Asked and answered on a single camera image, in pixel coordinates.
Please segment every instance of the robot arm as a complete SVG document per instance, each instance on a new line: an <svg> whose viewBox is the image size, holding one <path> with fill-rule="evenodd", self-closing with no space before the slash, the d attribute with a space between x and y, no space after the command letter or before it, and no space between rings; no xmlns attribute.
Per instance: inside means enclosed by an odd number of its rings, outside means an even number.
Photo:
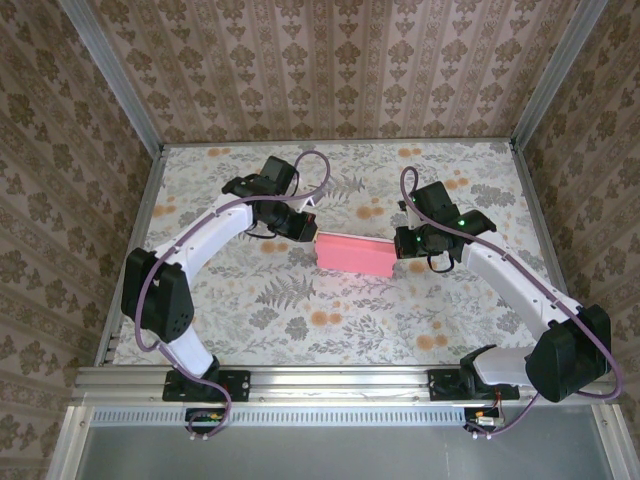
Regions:
<svg viewBox="0 0 640 480"><path fill-rule="evenodd" d="M422 221L413 208L400 202L401 209L407 211L409 226L396 229L398 258L429 260L447 252L452 267L458 261L486 280L522 317L537 342L535 347L524 348L490 345L463 358L461 376L470 397L478 391L491 391L486 388L489 385L532 385L547 400L559 402L609 370L603 354L556 305L562 302L610 350L611 326L604 310L597 305L585 309L549 285L504 242L495 225L482 213L474 210L461 215L441 182L415 190L410 198L424 216L449 229L473 235L477 241ZM486 242L500 247L505 254L488 248L483 244ZM507 255L523 268L507 261ZM532 279L556 298L553 301L547 298Z"/></svg>
<svg viewBox="0 0 640 480"><path fill-rule="evenodd" d="M306 205L314 205L314 198L247 198L283 195L298 175L287 162L269 157L260 174L231 180L211 208L155 252L138 248L127 257L121 306L123 313L134 319L143 282L158 259L172 250L144 298L140 326L155 333L173 359L191 375L215 382L219 368L216 357L207 351L191 326L194 307L190 287L204 264L229 240L258 221L274 234L291 240L309 242L315 237L315 215L302 211ZM247 203L238 202L244 198ZM217 213L231 202L236 204Z"/></svg>

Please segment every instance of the wire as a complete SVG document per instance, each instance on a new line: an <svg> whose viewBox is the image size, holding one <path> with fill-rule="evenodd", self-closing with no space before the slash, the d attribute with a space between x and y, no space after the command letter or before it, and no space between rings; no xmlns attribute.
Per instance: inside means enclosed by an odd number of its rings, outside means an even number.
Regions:
<svg viewBox="0 0 640 480"><path fill-rule="evenodd" d="M156 340L151 346L147 346L144 344L142 340L142 332L141 332L142 310L144 309L144 301L147 297L147 293L149 292L149 287L151 286L151 282L153 282L153 278L158 272L158 269L162 266L162 264L164 264L165 261L167 261L169 257L171 257L171 255L176 253L180 249L180 247L182 247L182 245L184 245L193 235L195 235L198 232L198 230L200 230L202 227L204 227L207 223L209 223L215 217L219 216L221 213L229 210L230 208L233 208L236 205L240 205L241 203L248 203L248 202L255 202L255 201L288 202L292 200L304 200L306 198L313 197L317 193L321 192L322 189L329 182L329 178L331 176L331 165L329 164L329 159L324 154L316 150L304 151L300 155L298 155L298 158L296 158L294 167L297 169L297 166L300 163L300 161L307 155L311 155L311 154L320 157L324 161L327 167L324 179L322 180L322 182L317 188L314 188L310 192L307 192L301 195L277 195L277 196L256 195L252 197L239 198L237 200L232 200L231 202L219 207L217 210L215 210L215 212L211 212L205 217L203 217L200 221L198 221L198 223L196 223L193 227L191 227L182 237L180 237L180 239L178 239L174 245L169 247L169 249L153 264L153 266L149 270L149 273L147 274L147 277L144 279L144 282L142 283L142 288L140 289L140 295L138 297L138 303L136 304L135 318L133 319L134 334L135 334L138 348L143 352L151 352L153 350L158 349L171 362L173 367L177 371L179 371L184 377L188 378L189 380L195 383L200 383L202 385L215 388L220 393L222 393L225 397L225 401L227 405L225 408L224 415L222 416L222 420L211 432L209 432L207 437L211 437L215 435L216 433L218 433L220 430L224 428L226 421L229 418L229 414L231 413L231 405L232 405L231 397L229 396L229 392L227 392L224 388L222 388L217 383L211 382L209 380L205 380L203 378L196 377L195 375L190 373L188 370L186 370L184 367L182 367L182 365L180 365L180 363L173 356L173 354L164 345L162 345L159 340Z"/></svg>
<svg viewBox="0 0 640 480"><path fill-rule="evenodd" d="M505 425L504 427L500 427L500 428L496 428L495 430L493 430L492 432L489 432L487 430L485 430L484 428L482 428L480 425L473 423L473 422L467 422L467 425L469 425L470 427L472 427L474 430L477 431L478 434L480 434L483 437L487 437L487 438L491 438L494 435L500 435L501 433L505 433L508 432L509 430L511 430L513 427L515 427L518 423L520 423L522 421L522 419L527 415L527 413L529 413L529 411L531 410L531 408L533 407L533 405L540 399L540 393L536 393L535 396L531 399L531 401L527 404L526 407L524 407L524 410L522 410L517 416L516 418L514 418L511 422L509 422L507 425Z"/></svg>
<svg viewBox="0 0 640 480"><path fill-rule="evenodd" d="M613 370L613 373L614 373L614 375L616 377L616 386L615 386L615 388L611 392L605 393L605 394L589 393L589 392L583 392L583 391L580 391L580 390L577 393L579 395L584 396L584 397L597 398L597 399L600 399L600 400L611 400L613 398L616 398L618 395L620 395L622 393L622 385L623 385L622 370L620 369L620 366L618 365L618 363L613 358L613 355L611 355L611 352L602 343L602 341L600 341L600 339L598 337L596 337L591 330L589 330L589 328L582 322L582 320L580 320L580 318L578 318L578 316L569 307L567 307L558 297L556 297L535 276L533 276L531 273L529 273L529 271L526 268L524 268L520 264L520 262L518 262L515 258L513 258L508 252L506 252L505 250L503 250L502 248L498 247L497 245L494 245L493 243L488 242L488 241L486 241L486 240L484 240L482 238L479 238L479 237L476 237L474 235L470 235L468 233L464 233L464 232L461 232L459 230L455 230L453 228L450 228L450 227L447 227L445 225L442 225L442 224L436 222L435 220L432 220L431 218L427 217L420 210L418 210L418 207L415 206L415 204L413 203L412 199L407 194L407 190L406 190L406 187L404 185L405 177L406 177L408 172L412 172L413 173L413 177L414 177L413 178L413 188L411 189L411 192L413 193L413 191L418 186L418 171L414 167L406 167L404 170L402 170L402 173L400 174L400 191L402 192L402 197L404 198L404 201L407 204L407 206L411 210L413 210L413 212L416 215L418 215L418 217L422 221L428 223L429 225L431 225L431 226L433 226L433 227L435 227L435 228L437 228L439 230L442 230L443 232L447 232L447 233L450 233L452 235L457 235L458 237L462 237L462 238L465 238L467 240L471 240L473 242L477 242L480 245L485 246L485 247L493 250L494 252L500 254L500 256L503 259L509 261L509 263L511 263L527 280L529 280L529 282L531 282L533 284L533 286L535 286L546 298L548 298L554 305L556 305L556 307L558 309L560 309L560 311L562 313L564 313L571 320L573 320L573 323L576 324L576 326L582 331L582 333L585 334L585 336L596 346L596 348L600 351L600 353L602 353L602 355L607 359L607 362L609 362L609 365L611 365L611 370Z"/></svg>

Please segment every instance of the wall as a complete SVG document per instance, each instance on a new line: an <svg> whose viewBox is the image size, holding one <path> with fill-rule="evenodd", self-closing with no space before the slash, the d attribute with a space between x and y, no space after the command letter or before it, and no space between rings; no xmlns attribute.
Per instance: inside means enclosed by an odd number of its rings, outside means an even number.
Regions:
<svg viewBox="0 0 640 480"><path fill-rule="evenodd" d="M569 291L612 317L640 447L640 2L609 2L525 157Z"/></svg>
<svg viewBox="0 0 640 480"><path fill-rule="evenodd" d="M150 158L55 2L0 3L0 478L39 478Z"/></svg>
<svg viewBox="0 0 640 480"><path fill-rule="evenodd" d="M93 0L165 143L510 136L575 0Z"/></svg>

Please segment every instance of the table surface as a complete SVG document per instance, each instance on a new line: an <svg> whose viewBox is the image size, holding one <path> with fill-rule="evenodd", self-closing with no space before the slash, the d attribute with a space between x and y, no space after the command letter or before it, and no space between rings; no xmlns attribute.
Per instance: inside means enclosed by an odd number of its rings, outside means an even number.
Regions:
<svg viewBox="0 0 640 480"><path fill-rule="evenodd" d="M291 163L314 145L171 148L146 245L171 238L235 176L260 170L269 155ZM461 212L480 209L520 256L545 278L540 244L506 142L323 143L330 161L325 198L312 209L321 231L393 238L400 171L415 166L420 185L441 180ZM305 188L323 162L300 164ZM448 261L436 259L439 267ZM453 364L486 344L525 346L533 339L500 296L463 266L447 274L426 261L398 261L393 278L322 270L313 243L257 240L244 234L203 268L192 289L194 326L227 365ZM166 363L140 352L133 324L122 326L114 363Z"/></svg>

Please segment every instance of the pink sponge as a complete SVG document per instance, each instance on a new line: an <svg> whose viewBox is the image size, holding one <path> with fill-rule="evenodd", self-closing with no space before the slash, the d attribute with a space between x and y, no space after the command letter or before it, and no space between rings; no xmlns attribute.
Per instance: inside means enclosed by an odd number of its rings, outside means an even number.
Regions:
<svg viewBox="0 0 640 480"><path fill-rule="evenodd" d="M396 263L393 241L383 238L319 233L316 253L320 268L388 278L393 275Z"/></svg>

